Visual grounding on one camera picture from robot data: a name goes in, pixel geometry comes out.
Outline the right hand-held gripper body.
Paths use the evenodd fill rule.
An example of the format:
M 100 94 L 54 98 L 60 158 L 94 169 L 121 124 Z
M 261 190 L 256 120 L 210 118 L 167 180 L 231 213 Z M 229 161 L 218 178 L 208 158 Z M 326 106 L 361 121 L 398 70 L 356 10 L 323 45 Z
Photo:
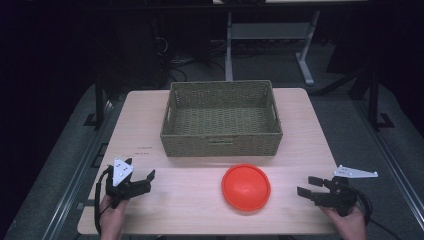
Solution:
M 349 185 L 349 179 L 377 178 L 378 173 L 367 172 L 339 165 L 333 171 L 331 180 L 323 179 L 324 185 L 330 190 L 329 193 L 316 194 L 314 203 L 317 206 L 335 208 L 341 217 L 347 216 L 353 206 L 359 203 L 364 210 L 364 215 L 370 217 L 372 214 L 372 203 L 360 190 Z

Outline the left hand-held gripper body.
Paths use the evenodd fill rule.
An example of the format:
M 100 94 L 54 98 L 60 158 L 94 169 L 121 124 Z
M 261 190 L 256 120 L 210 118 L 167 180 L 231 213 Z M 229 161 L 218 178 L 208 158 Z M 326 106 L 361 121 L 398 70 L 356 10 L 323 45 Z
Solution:
M 134 171 L 132 165 L 127 165 L 125 160 L 116 158 L 111 173 L 106 180 L 106 194 L 112 198 L 111 207 L 115 209 L 122 200 L 142 195 L 144 187 L 141 181 L 132 182 Z

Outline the orange round plastic plate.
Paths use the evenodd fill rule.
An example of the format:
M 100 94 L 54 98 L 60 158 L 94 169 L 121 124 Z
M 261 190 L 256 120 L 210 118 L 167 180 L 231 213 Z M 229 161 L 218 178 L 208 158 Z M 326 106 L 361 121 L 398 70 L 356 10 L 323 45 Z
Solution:
M 257 166 L 238 164 L 230 167 L 221 181 L 225 200 L 242 211 L 255 211 L 262 208 L 271 194 L 267 175 Z

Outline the green woven basket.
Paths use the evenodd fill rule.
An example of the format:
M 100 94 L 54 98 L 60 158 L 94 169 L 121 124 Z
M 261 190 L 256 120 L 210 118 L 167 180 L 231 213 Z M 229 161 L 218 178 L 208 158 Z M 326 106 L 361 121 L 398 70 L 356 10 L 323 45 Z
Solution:
M 160 133 L 169 157 L 274 156 L 282 136 L 268 80 L 170 87 Z

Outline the person's right hand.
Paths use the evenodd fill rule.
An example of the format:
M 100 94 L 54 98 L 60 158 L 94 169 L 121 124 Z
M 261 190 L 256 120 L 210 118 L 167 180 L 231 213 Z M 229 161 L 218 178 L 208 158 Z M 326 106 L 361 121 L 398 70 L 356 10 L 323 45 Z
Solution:
M 333 208 L 321 207 L 320 210 L 333 222 L 343 240 L 367 240 L 365 218 L 358 207 L 352 207 L 344 217 Z

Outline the person's left hand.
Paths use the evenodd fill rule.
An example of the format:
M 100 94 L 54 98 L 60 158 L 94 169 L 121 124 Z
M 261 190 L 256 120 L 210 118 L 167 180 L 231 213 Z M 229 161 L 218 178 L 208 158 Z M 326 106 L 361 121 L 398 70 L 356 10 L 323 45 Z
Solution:
M 112 202 L 112 198 L 105 195 L 100 203 L 100 227 L 101 227 L 101 240 L 121 240 L 122 228 L 125 221 L 125 211 L 129 200 L 123 200 L 115 208 L 108 208 Z

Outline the black metal stand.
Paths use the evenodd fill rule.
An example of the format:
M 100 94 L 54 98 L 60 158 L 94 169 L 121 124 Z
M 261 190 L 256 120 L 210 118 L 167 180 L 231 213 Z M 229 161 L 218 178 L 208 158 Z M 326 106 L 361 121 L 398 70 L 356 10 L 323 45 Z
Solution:
M 99 130 L 104 119 L 104 91 L 103 91 L 103 80 L 101 74 L 98 74 L 95 84 L 95 112 L 90 113 L 84 122 L 84 126 L 92 126 L 95 130 Z
M 394 128 L 387 113 L 378 112 L 379 101 L 379 80 L 374 71 L 369 73 L 369 94 L 368 94 L 368 121 L 375 131 L 381 128 Z

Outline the metal floor rail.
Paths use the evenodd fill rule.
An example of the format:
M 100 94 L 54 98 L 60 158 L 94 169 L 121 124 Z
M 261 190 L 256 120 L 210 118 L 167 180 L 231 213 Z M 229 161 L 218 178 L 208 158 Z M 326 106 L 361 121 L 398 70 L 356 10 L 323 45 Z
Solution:
M 424 201 L 419 198 L 419 195 L 411 185 L 404 171 L 401 169 L 395 155 L 389 148 L 389 145 L 381 135 L 380 128 L 375 126 L 368 117 L 368 112 L 363 103 L 354 101 L 353 105 L 358 111 L 361 119 L 364 121 L 365 126 L 370 132 L 372 138 L 376 142 L 378 148 L 383 154 L 385 164 L 392 175 L 394 182 L 400 190 L 403 198 L 405 199 L 410 211 L 416 219 L 418 225 L 424 232 Z
M 62 189 L 42 240 L 58 240 L 71 210 L 79 203 L 85 203 L 99 167 L 99 151 L 106 145 L 107 123 L 114 111 L 113 104 L 107 100 L 100 106 L 100 115 L 104 117 L 100 124 L 96 123 L 97 114 L 93 110 L 87 113 L 82 113 L 82 110 L 84 105 L 79 104 L 75 114 L 81 116 L 82 123 L 72 120 L 65 127 L 49 165 L 52 172 L 50 179 L 60 184 Z

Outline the grey metal desk frame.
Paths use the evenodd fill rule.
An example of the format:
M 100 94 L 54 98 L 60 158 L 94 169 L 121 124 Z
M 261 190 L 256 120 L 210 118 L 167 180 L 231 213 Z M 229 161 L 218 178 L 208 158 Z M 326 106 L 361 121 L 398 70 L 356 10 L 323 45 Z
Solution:
M 308 22 L 294 23 L 234 23 L 228 14 L 226 27 L 225 80 L 233 80 L 232 43 L 234 40 L 304 40 L 304 47 L 295 54 L 296 61 L 307 86 L 315 84 L 306 62 L 320 16 L 317 10 Z

